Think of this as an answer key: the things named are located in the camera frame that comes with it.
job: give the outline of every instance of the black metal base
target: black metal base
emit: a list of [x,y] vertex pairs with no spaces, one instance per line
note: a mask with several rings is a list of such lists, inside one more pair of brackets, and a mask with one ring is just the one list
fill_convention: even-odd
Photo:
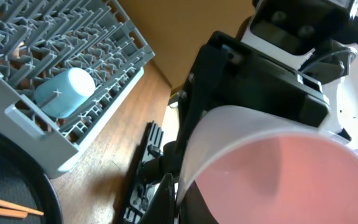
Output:
[[135,152],[129,170],[133,170],[129,176],[131,182],[125,199],[121,206],[118,224],[138,223],[143,217],[149,202],[154,196],[155,184],[146,184],[140,173],[143,164],[161,155],[161,151],[156,151],[161,146],[163,131],[155,122],[149,123],[140,147]]

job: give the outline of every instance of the orange stick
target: orange stick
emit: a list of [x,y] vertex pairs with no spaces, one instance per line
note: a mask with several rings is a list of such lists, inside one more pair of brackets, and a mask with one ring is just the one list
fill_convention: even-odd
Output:
[[0,215],[13,218],[25,218],[27,217],[27,212],[0,208]]
[[43,212],[40,212],[38,210],[32,209],[32,208],[27,208],[25,206],[21,206],[21,205],[16,205],[14,203],[11,202],[7,202],[4,200],[0,200],[0,207],[4,207],[4,208],[10,208],[10,209],[14,209],[14,210],[19,210],[19,211],[23,211],[23,212],[28,212],[34,215],[44,215]]

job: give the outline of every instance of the wooden tabletop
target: wooden tabletop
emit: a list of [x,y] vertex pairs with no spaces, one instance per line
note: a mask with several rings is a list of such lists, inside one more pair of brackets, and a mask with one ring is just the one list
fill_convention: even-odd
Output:
[[65,224],[113,223],[123,196],[122,185],[134,150],[146,124],[159,125],[170,87],[152,65],[139,80],[107,125],[67,174],[53,179]]

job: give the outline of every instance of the black plate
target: black plate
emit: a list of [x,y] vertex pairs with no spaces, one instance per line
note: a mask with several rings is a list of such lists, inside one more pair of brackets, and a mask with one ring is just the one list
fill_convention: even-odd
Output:
[[63,223],[59,200],[42,168],[24,150],[0,134],[0,199],[45,213],[25,219],[0,217],[5,223]]

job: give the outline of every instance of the pink bowl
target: pink bowl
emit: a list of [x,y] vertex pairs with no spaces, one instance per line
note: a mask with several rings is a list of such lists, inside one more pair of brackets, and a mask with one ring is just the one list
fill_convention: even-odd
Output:
[[220,223],[358,224],[358,157],[305,134],[251,142],[196,178]]

